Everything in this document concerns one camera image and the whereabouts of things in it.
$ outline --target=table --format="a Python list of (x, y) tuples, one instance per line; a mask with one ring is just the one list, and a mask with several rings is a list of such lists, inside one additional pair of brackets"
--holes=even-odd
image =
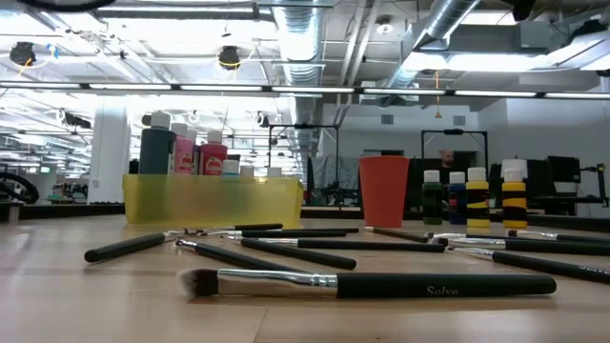
[[(307, 228), (360, 221), (303, 220)], [(417, 222), (411, 231), (426, 232)], [(437, 227), (450, 232), (450, 226)], [(493, 299), (336, 300), (212, 297), (189, 301), (176, 272), (230, 268), (172, 244), (87, 265), (84, 251), (151, 231), (122, 215), (22, 221), (0, 227), (2, 342), (602, 342), (610, 286), (557, 276), (551, 296)], [(548, 232), (551, 229), (539, 229)], [(500, 226), (492, 233), (502, 233)], [(589, 233), (603, 236), (602, 233)], [(210, 244), (305, 270), (335, 269), (248, 250), (217, 237)], [(401, 241), (370, 232), (350, 239)], [(359, 272), (529, 273), (450, 253), (333, 251), (357, 259)], [(610, 257), (536, 254), (610, 269)]]

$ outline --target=translucent yellow container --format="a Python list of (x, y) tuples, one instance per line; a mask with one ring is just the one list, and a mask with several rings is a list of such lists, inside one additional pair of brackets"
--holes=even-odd
[(131, 224), (205, 228), (275, 224), (299, 227), (303, 186), (292, 177), (125, 175)]

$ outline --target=red cup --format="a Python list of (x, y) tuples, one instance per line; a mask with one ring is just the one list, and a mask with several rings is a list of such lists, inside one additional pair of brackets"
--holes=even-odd
[(400, 228), (407, 192), (409, 159), (402, 156), (360, 157), (360, 187), (367, 226)]

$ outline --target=yellow and black bottle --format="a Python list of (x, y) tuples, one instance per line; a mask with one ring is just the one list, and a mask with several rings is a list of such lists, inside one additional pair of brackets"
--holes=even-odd
[(484, 168), (468, 169), (466, 199), (466, 225), (469, 228), (489, 228), (489, 183)]
[(502, 211), (504, 228), (527, 228), (527, 201), (525, 184), (520, 169), (504, 170), (502, 184)]

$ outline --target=person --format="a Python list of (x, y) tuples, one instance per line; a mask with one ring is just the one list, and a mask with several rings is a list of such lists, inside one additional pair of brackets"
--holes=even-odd
[(454, 168), (454, 151), (443, 149), (440, 153), (440, 183), (442, 185), (449, 184), (449, 173), (455, 172)]

